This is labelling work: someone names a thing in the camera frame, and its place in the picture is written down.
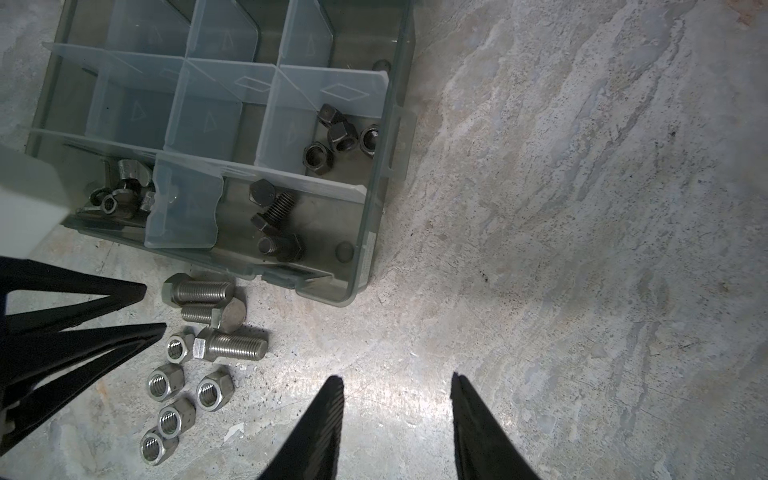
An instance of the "transparent storage container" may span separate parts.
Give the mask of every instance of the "transparent storage container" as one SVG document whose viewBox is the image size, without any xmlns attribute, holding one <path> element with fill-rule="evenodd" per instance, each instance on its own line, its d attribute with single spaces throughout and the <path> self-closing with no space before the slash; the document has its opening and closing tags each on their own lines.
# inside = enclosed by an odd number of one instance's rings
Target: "transparent storage container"
<svg viewBox="0 0 768 480">
<path fill-rule="evenodd" d="M 412 0 L 104 3 L 65 4 L 28 154 L 76 179 L 72 208 L 114 178 L 117 159 L 142 160 L 154 166 L 155 205 L 145 223 L 72 215 L 65 225 L 350 303 L 368 281 L 388 182 L 407 170 Z M 382 59 L 391 69 L 372 70 Z M 306 170 L 304 147 L 325 142 L 324 103 L 358 132 L 379 125 L 373 159 L 355 149 L 322 177 Z M 257 249 L 250 218 L 262 210 L 248 185 L 260 178 L 298 192 L 283 226 L 306 245 L 295 263 Z"/>
</svg>

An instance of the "silver bolt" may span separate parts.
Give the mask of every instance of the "silver bolt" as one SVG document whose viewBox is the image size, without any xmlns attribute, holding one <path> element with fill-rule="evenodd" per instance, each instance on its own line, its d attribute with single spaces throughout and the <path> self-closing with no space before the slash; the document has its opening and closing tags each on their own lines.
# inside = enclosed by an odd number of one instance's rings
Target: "silver bolt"
<svg viewBox="0 0 768 480">
<path fill-rule="evenodd" d="M 268 345 L 266 340 L 252 336 L 229 335 L 204 328 L 197 334 L 192 347 L 192 356 L 215 362 L 220 356 L 228 359 L 261 360 Z"/>
<path fill-rule="evenodd" d="M 236 298 L 216 304 L 188 303 L 181 307 L 181 318 L 185 321 L 205 323 L 225 333 L 239 329 L 245 321 L 245 315 L 245 304 Z"/>
<path fill-rule="evenodd" d="M 177 273 L 163 282 L 161 296 L 167 305 L 181 307 L 185 303 L 219 303 L 231 300 L 235 286 L 231 282 L 202 282 L 192 280 L 186 273 Z"/>
</svg>

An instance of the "plastic organizer box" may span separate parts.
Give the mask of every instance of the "plastic organizer box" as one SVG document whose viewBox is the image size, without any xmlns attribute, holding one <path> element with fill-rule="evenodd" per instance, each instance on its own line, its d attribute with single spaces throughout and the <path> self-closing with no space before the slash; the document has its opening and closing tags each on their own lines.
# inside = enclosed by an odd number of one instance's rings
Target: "plastic organizer box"
<svg viewBox="0 0 768 480">
<path fill-rule="evenodd" d="M 367 284 L 387 184 L 407 170 L 411 7 L 67 2 L 56 42 L 46 44 L 53 55 L 27 153 L 57 167 L 73 210 L 114 159 L 153 165 L 145 225 L 73 215 L 69 227 L 346 305 Z M 389 72 L 371 69 L 380 59 Z M 324 103 L 358 131 L 379 125 L 373 159 L 356 149 L 322 177 L 306 170 L 304 148 L 325 137 L 316 119 Z M 306 244 L 296 263 L 257 249 L 250 218 L 261 210 L 248 185 L 260 178 L 298 192 L 284 227 Z"/>
</svg>

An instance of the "stone surface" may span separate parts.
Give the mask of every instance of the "stone surface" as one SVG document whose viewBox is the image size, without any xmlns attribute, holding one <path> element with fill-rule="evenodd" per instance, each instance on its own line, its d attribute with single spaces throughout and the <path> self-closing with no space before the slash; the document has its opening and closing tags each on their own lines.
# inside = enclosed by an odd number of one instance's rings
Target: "stone surface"
<svg viewBox="0 0 768 480">
<path fill-rule="evenodd" d="M 340 310 L 239 281 L 270 351 L 223 363 L 232 401 L 173 458 L 150 468 L 137 452 L 157 414 L 141 385 L 158 343 L 0 458 L 0 474 L 253 478 L 339 374 L 340 478 L 455 478 L 458 371 L 542 478 L 765 478 L 761 5 L 420 2 L 419 126 L 368 289 Z M 3 35 L 37 45 L 54 16 Z M 5 84 L 30 70 L 8 71 L 3 38 Z M 146 283 L 144 301 L 92 324 L 164 321 L 169 335 L 183 323 L 160 284 L 198 274 L 64 228 L 34 258 Z M 11 309 L 63 300 L 15 293 Z M 186 390 L 212 369 L 185 365 Z"/>
</svg>

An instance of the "embossed diamond symbol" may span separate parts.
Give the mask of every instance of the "embossed diamond symbol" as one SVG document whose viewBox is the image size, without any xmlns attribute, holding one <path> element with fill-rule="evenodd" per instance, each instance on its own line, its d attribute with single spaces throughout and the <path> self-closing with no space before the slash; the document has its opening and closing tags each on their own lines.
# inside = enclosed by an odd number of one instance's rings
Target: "embossed diamond symbol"
<svg viewBox="0 0 768 480">
<path fill-rule="evenodd" d="M 250 90 L 255 90 L 259 92 L 265 92 L 269 91 L 271 85 L 266 83 L 265 81 L 257 80 L 255 78 L 250 77 L 240 77 L 237 80 L 235 80 L 235 85 L 239 85 L 241 87 L 249 88 Z"/>
<path fill-rule="evenodd" d="M 332 97 L 341 98 L 346 101 L 359 100 L 370 96 L 364 91 L 357 90 L 356 88 L 347 87 L 342 84 L 333 84 L 330 87 L 325 87 L 321 90 L 324 94 L 328 94 Z"/>
</svg>

